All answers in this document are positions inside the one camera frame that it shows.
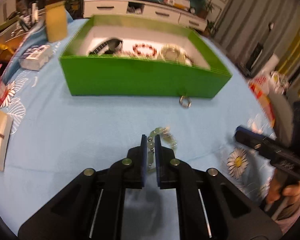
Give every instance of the table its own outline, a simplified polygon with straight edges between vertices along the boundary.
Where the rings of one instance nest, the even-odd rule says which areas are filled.
[[[177,158],[195,169],[217,168],[255,201],[266,194],[273,169],[256,152],[247,150],[250,164],[240,179],[228,175],[227,158],[242,147],[233,140],[238,125],[268,135],[273,131],[244,78],[221,51],[203,38],[232,78],[215,98],[192,98],[189,109],[179,105],[179,98],[71,96],[58,56],[85,21],[69,22],[68,37],[52,44],[55,55],[39,72],[18,69],[9,79],[16,80],[17,92],[3,109],[14,124],[0,172],[0,216],[15,234],[85,168],[110,167],[140,144],[142,134],[159,126],[169,126],[178,141]],[[122,239],[178,238],[175,190],[160,190],[155,174],[148,175],[143,190],[127,190]]]

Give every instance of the metal rod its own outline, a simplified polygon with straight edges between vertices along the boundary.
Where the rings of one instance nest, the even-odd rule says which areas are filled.
[[[204,206],[203,198],[202,198],[202,195],[201,195],[201,190],[198,189],[198,191],[199,191],[199,196],[200,196],[201,204],[202,204],[202,207],[203,207],[204,217],[205,217],[205,219],[206,219],[206,224],[207,224],[207,228],[208,228],[209,237],[212,238],[211,229],[210,229],[210,224],[209,224],[209,220],[208,220],[206,208],[205,208],[205,206]]]
[[[278,209],[276,210],[276,212],[271,217],[272,220],[277,220],[277,218],[280,215],[280,213],[282,212],[282,210],[287,207],[288,200],[289,200],[288,197],[284,198],[284,200],[282,201],[282,203],[280,204],[280,206],[278,207]]]
[[[103,189],[101,190],[100,197],[98,199],[98,204],[97,204],[97,207],[96,207],[96,211],[94,212],[94,216],[93,216],[93,221],[92,221],[92,225],[91,225],[91,229],[90,229],[89,238],[92,238],[92,233],[93,233],[93,229],[94,229],[94,223],[96,222],[97,212],[98,212],[98,208],[99,208],[99,205],[100,205],[102,193],[103,193]]]

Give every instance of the cabinet drawer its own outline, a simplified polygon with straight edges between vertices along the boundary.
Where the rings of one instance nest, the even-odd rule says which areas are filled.
[[[199,17],[191,17],[181,14],[179,24],[195,28],[197,30],[203,31],[207,27],[207,22]]]
[[[128,1],[125,0],[85,0],[83,17],[94,14],[126,14]]]
[[[180,13],[170,11],[168,9],[146,5],[143,10],[142,16],[149,17],[159,21],[178,24]]]

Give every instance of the daisy print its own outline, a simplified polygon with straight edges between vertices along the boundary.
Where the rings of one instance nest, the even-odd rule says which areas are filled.
[[[230,153],[227,163],[229,175],[239,179],[248,164],[246,151],[242,148],[234,148],[234,151]]]
[[[7,85],[7,92],[8,93],[7,93],[7,96],[6,96],[6,98],[4,99],[4,101],[1,105],[1,108],[9,106],[9,104],[11,102],[11,99],[14,97],[14,95],[16,93],[15,88],[16,88],[16,82],[15,81],[13,81],[13,82],[11,82]]]
[[[269,191],[271,177],[269,177],[264,185],[259,189],[258,197],[264,199]]]

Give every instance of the human hand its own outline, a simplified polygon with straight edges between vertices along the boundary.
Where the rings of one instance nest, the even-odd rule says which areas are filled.
[[[280,193],[279,190],[281,188],[280,183],[276,179],[277,169],[274,171],[274,176],[270,182],[269,192],[266,196],[266,203],[271,204],[276,200],[280,199]],[[300,181],[298,181],[298,184],[295,185],[289,185],[285,187],[282,191],[283,196],[289,197],[288,205],[292,205],[296,203],[300,198]]]

